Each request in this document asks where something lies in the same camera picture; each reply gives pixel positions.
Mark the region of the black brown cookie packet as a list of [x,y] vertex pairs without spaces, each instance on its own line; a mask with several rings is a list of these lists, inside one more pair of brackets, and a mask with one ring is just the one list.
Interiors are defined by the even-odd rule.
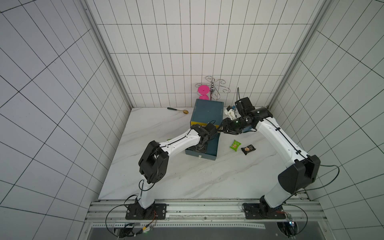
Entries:
[[248,145],[244,148],[241,148],[242,152],[244,153],[244,155],[247,155],[251,152],[254,152],[256,150],[256,148],[253,146],[253,145]]

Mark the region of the yellow drawer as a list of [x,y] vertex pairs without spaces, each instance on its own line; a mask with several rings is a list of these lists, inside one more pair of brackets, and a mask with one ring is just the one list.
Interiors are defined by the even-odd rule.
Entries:
[[202,127],[205,127],[208,123],[201,123],[201,122],[191,121],[190,124],[191,124],[191,126],[193,126],[193,125],[200,125]]

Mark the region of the teal drawer cabinet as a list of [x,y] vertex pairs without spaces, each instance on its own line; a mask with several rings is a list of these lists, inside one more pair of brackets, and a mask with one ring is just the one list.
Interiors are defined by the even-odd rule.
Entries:
[[224,116],[224,103],[197,99],[191,121],[208,123],[208,132],[216,133]]

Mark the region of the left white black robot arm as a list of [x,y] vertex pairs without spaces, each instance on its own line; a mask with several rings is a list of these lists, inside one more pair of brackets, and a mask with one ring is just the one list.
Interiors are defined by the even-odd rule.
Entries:
[[155,203],[151,190],[166,175],[169,160],[182,151],[194,147],[201,149],[217,134],[212,123],[206,126],[192,125],[185,133],[166,142],[151,141],[139,160],[140,194],[127,208],[126,220],[163,220],[166,217],[166,204]]

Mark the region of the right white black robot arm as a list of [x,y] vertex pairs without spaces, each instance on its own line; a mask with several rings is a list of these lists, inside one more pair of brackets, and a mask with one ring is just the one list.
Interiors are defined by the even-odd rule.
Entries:
[[289,198],[316,180],[320,159],[302,150],[284,132],[272,113],[266,108],[256,109],[245,97],[227,107],[227,115],[219,126],[222,133],[239,135],[254,129],[261,133],[281,156],[285,170],[276,185],[260,198],[258,204],[243,204],[247,219],[284,219],[282,205]]

